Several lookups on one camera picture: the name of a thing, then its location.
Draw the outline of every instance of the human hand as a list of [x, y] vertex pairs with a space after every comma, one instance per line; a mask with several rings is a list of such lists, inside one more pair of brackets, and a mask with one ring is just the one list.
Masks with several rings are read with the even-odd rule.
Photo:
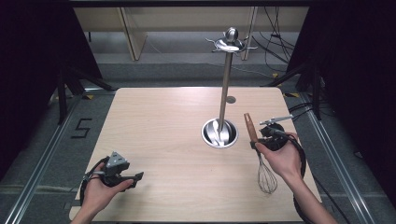
[[[296, 140], [298, 139], [296, 133], [288, 134], [291, 134]], [[268, 160], [273, 171], [283, 179], [302, 178], [300, 156], [291, 141], [288, 141], [285, 146], [277, 151], [272, 151], [261, 143], [256, 143], [255, 146]]]
[[[100, 171], [105, 166], [100, 163], [95, 171]], [[92, 175], [84, 192], [84, 203], [72, 223], [90, 223], [93, 218], [110, 203], [113, 197], [134, 183], [132, 179], [122, 181], [112, 188], [102, 183], [99, 175]]]

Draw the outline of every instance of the black cable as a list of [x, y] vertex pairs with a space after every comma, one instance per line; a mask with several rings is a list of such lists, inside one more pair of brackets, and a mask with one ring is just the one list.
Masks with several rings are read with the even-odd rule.
[[289, 113], [293, 112], [294, 110], [300, 109], [302, 107], [308, 106], [308, 105], [312, 105], [312, 103], [308, 102], [308, 103], [302, 103], [299, 105], [292, 106], [291, 108], [289, 108]]
[[287, 46], [286, 46], [287, 49], [294, 49], [295, 45], [289, 43], [288, 41], [286, 41], [286, 40], [285, 40], [284, 38], [282, 38], [281, 36], [275, 35], [274, 37], [279, 38], [279, 39], [282, 39], [283, 42], [285, 42], [286, 44], [288, 44], [290, 47], [287, 47]]
[[282, 47], [281, 44], [278, 44], [278, 43], [276, 43], [276, 42], [274, 42], [274, 41], [272, 41], [272, 40], [267, 39], [267, 38], [262, 34], [262, 32], [259, 32], [259, 34], [260, 34], [260, 35], [262, 36], [262, 38], [263, 38], [264, 40], [266, 40], [267, 42], [270, 42], [271, 44], [278, 45], [278, 46]]
[[279, 55], [277, 55], [276, 53], [274, 53], [273, 51], [271, 51], [270, 49], [268, 49], [267, 47], [265, 47], [264, 45], [262, 45], [258, 40], [256, 40], [256, 38], [254, 36], [251, 37], [256, 43], [257, 45], [260, 46], [260, 48], [264, 49], [265, 52], [269, 52], [270, 54], [272, 54], [274, 57], [278, 58], [280, 61], [282, 61], [283, 63], [288, 63], [288, 61], [286, 61], [285, 59], [283, 59], [282, 57], [280, 57]]
[[96, 167], [99, 166], [100, 163], [102, 162], [107, 162], [109, 159], [109, 157], [105, 157], [101, 160], [99, 160], [99, 162], [97, 162], [92, 169], [84, 175], [84, 178], [82, 179], [81, 182], [81, 188], [79, 190], [79, 204], [82, 206], [82, 203], [84, 202], [84, 196], [85, 196], [85, 189], [87, 188], [88, 182], [90, 181], [91, 175], [93, 174], [93, 172], [95, 171]]
[[299, 115], [297, 115], [297, 116], [294, 116], [293, 119], [292, 119], [293, 122], [297, 121], [297, 119], [299, 119], [301, 115], [306, 114], [306, 113], [308, 113], [309, 111], [311, 111], [311, 110], [313, 110], [313, 109], [314, 109], [314, 108], [310, 107], [310, 108], [306, 109], [303, 113], [301, 113], [301, 114], [299, 114]]
[[[270, 41], [267, 43], [266, 49], [269, 49], [270, 43], [272, 42], [271, 40], [272, 40], [272, 37], [270, 37]], [[278, 59], [282, 59], [281, 61], [284, 62], [285, 64], [289, 64], [289, 59], [288, 59], [288, 57], [287, 57], [286, 54], [285, 54], [286, 59], [283, 59], [282, 57], [280, 57], [280, 56], [279, 56], [278, 54], [276, 54], [276, 53], [273, 53], [273, 55], [276, 56]], [[269, 68], [271, 68], [271, 69], [273, 69], [273, 70], [275, 70], [275, 71], [278, 71], [278, 72], [286, 72], [286, 71], [279, 71], [279, 70], [276, 70], [276, 69], [272, 68], [272, 67], [268, 64], [268, 62], [267, 62], [267, 51], [265, 51], [265, 53], [264, 53], [264, 59], [265, 59], [265, 64], [266, 64]]]
[[[301, 145], [298, 143], [297, 139], [294, 138], [293, 135], [291, 134], [285, 134], [285, 133], [279, 133], [280, 135], [286, 137], [291, 143], [295, 146], [297, 149], [299, 156], [300, 156], [300, 161], [301, 161], [301, 177], [304, 178], [305, 176], [305, 169], [306, 169], [306, 157], [304, 153], [304, 149], [301, 147]], [[297, 214], [300, 216], [300, 218], [308, 224], [313, 224], [313, 222], [305, 215], [303, 210], [301, 209], [300, 205], [298, 204], [297, 200], [295, 199], [293, 195], [293, 202], [294, 202], [294, 207], [296, 209]]]
[[271, 23], [271, 26], [272, 26], [272, 28], [273, 28], [273, 33], [271, 34], [271, 38], [270, 39], [272, 39], [272, 37], [273, 36], [276, 36], [277, 38], [279, 38], [279, 40], [280, 40], [280, 43], [281, 43], [281, 46], [282, 46], [282, 50], [283, 50], [283, 52], [285, 53], [285, 57], [287, 58], [287, 60], [289, 61], [289, 58], [288, 58], [288, 55], [290, 56], [290, 54], [289, 54], [289, 52], [285, 49], [285, 45], [283, 44], [283, 39], [282, 39], [282, 37], [281, 37], [281, 35], [280, 35], [280, 27], [279, 27], [279, 7], [275, 7], [275, 10], [276, 10], [276, 21], [275, 21], [275, 24], [273, 24], [273, 22], [272, 22], [272, 20], [271, 20], [271, 17], [270, 17], [270, 15], [268, 14], [268, 11], [267, 11], [267, 8], [266, 7], [264, 7], [264, 11], [265, 11], [265, 14], [267, 15], [267, 18], [268, 18], [268, 20], [269, 20], [269, 22]]
[[347, 216], [345, 215], [345, 213], [341, 210], [341, 208], [338, 206], [338, 204], [335, 202], [334, 198], [330, 195], [329, 191], [327, 191], [323, 185], [318, 181], [317, 177], [312, 175], [314, 177], [314, 180], [317, 182], [317, 184], [323, 189], [323, 191], [327, 194], [327, 196], [329, 197], [329, 199], [332, 201], [332, 203], [334, 204], [335, 208], [338, 210], [338, 212], [340, 212], [341, 216], [343, 216], [344, 220], [346, 221], [347, 224], [350, 223], [349, 219], [347, 218]]

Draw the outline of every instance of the gray floor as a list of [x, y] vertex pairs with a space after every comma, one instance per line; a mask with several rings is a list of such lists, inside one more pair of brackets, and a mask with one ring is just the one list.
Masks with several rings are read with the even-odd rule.
[[[104, 80], [116, 87], [220, 86], [224, 54], [211, 53], [213, 45], [205, 41], [205, 38], [216, 39], [220, 35], [217, 33], [149, 33], [143, 54], [138, 62], [131, 60], [123, 34], [93, 33], [91, 46]], [[255, 36], [265, 43], [260, 34], [255, 34]], [[297, 36], [298, 34], [284, 34], [284, 38], [291, 43], [295, 42]], [[271, 50], [279, 54], [283, 53], [281, 48], [274, 45], [271, 45]], [[271, 67], [279, 70], [286, 69], [284, 63], [270, 55], [265, 55], [262, 49], [252, 50], [247, 61], [242, 61], [237, 56], [233, 58], [231, 85], [257, 87], [269, 83], [273, 79], [273, 73], [282, 74], [269, 69], [265, 65], [265, 60]], [[283, 83], [279, 88], [285, 93], [296, 92], [294, 85], [297, 79], [298, 76]], [[87, 89], [96, 88], [88, 82], [84, 85]], [[79, 97], [68, 100], [70, 105], [76, 106], [64, 125], [59, 144], [50, 155], [46, 169], [38, 179], [34, 196], [23, 211], [21, 223], [69, 222], [70, 203], [74, 201], [77, 187], [114, 97], [113, 93], [102, 91], [93, 91], [90, 94], [93, 94], [91, 100]], [[302, 103], [303, 99], [285, 97], [285, 101], [288, 107], [292, 107]], [[293, 114], [298, 115], [304, 111], [305, 108], [302, 108]], [[6, 221], [8, 212], [19, 199], [23, 187], [30, 181], [53, 133], [59, 128], [57, 126], [58, 115], [57, 101], [53, 99], [49, 103], [46, 115], [36, 128], [28, 148], [21, 152], [0, 182], [1, 223]], [[294, 124], [313, 175], [330, 192], [350, 223], [372, 223], [361, 221], [359, 212], [348, 197], [345, 186], [340, 181], [332, 160], [329, 159], [326, 148], [314, 129], [311, 117], [309, 113], [302, 114], [294, 121]], [[321, 105], [321, 117], [321, 124], [330, 136], [336, 152], [340, 155], [354, 186], [367, 204], [375, 223], [395, 223], [395, 209], [375, 181], [375, 177], [364, 160], [353, 154], [356, 149], [353, 142], [326, 104]], [[72, 138], [72, 136], [81, 135], [81, 131], [76, 131], [81, 119], [92, 119], [81, 123], [83, 127], [90, 128], [87, 137]], [[346, 223], [323, 189], [320, 187], [318, 189], [326, 208], [340, 223]]]

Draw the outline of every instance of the forearm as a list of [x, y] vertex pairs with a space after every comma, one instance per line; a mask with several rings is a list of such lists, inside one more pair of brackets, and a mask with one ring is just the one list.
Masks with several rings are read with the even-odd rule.
[[304, 214], [314, 223], [337, 223], [299, 177], [284, 178]]
[[83, 206], [81, 209], [79, 209], [71, 224], [89, 224], [96, 214], [97, 212]]

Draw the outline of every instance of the wooden handle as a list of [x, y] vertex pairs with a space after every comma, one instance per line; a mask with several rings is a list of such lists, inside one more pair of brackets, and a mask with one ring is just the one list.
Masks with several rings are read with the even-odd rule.
[[250, 137], [250, 140], [253, 142], [259, 142], [259, 138], [257, 137], [256, 130], [254, 129], [253, 121], [251, 121], [249, 113], [244, 114], [245, 123], [247, 124], [247, 132]]

